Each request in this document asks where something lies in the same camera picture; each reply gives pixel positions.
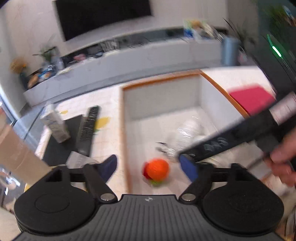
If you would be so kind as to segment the person right hand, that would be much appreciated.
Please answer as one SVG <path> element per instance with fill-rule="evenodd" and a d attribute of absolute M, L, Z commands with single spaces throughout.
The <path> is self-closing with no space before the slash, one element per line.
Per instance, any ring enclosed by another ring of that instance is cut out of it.
<path fill-rule="evenodd" d="M 290 187 L 295 187 L 295 171 L 288 162 L 295 157 L 295 130 L 289 132 L 280 145 L 273 150 L 265 163 L 271 169 L 274 176 Z"/>

